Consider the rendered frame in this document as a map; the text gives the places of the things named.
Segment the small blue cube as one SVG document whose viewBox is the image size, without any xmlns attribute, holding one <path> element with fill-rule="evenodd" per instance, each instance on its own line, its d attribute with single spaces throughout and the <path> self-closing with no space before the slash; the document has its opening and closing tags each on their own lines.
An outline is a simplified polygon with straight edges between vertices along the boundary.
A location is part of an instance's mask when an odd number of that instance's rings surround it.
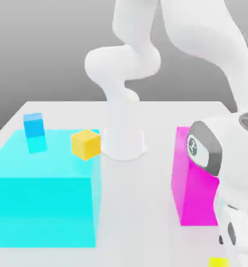
<svg viewBox="0 0 248 267">
<path fill-rule="evenodd" d="M 24 114 L 23 125 L 27 138 L 45 135 L 42 113 Z"/>
</svg>

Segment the small orange cube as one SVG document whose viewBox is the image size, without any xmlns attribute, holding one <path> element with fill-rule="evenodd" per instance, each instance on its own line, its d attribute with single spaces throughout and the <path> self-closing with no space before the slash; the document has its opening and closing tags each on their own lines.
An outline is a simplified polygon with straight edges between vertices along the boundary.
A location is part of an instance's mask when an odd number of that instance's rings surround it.
<svg viewBox="0 0 248 267">
<path fill-rule="evenodd" d="M 82 130 L 71 135 L 72 153 L 87 161 L 101 153 L 101 137 L 92 130 Z"/>
</svg>

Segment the small yellow cube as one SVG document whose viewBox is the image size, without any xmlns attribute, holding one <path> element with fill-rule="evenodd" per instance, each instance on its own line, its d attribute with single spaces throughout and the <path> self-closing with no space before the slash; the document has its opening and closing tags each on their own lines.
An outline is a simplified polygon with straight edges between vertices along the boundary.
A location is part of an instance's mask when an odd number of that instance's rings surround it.
<svg viewBox="0 0 248 267">
<path fill-rule="evenodd" d="M 230 267 L 230 264 L 227 258 L 210 257 L 208 267 Z"/>
</svg>

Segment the large magenta box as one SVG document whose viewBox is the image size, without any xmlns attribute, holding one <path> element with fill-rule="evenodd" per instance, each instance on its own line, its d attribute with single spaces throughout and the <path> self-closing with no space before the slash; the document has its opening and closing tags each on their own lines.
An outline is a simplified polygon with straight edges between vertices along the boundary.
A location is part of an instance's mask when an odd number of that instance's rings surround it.
<svg viewBox="0 0 248 267">
<path fill-rule="evenodd" d="M 217 226 L 214 198 L 219 180 L 196 166 L 187 155 L 188 127 L 177 127 L 171 189 L 182 226 Z"/>
</svg>

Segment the large cyan box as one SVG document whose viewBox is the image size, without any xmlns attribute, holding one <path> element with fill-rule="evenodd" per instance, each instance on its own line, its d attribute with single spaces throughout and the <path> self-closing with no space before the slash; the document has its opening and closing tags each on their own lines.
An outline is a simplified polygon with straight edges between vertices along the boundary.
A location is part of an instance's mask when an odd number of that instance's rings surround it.
<svg viewBox="0 0 248 267">
<path fill-rule="evenodd" d="M 75 130 L 27 139 L 16 130 L 0 148 L 0 247 L 93 248 L 101 205 L 101 157 L 72 154 Z"/>
</svg>

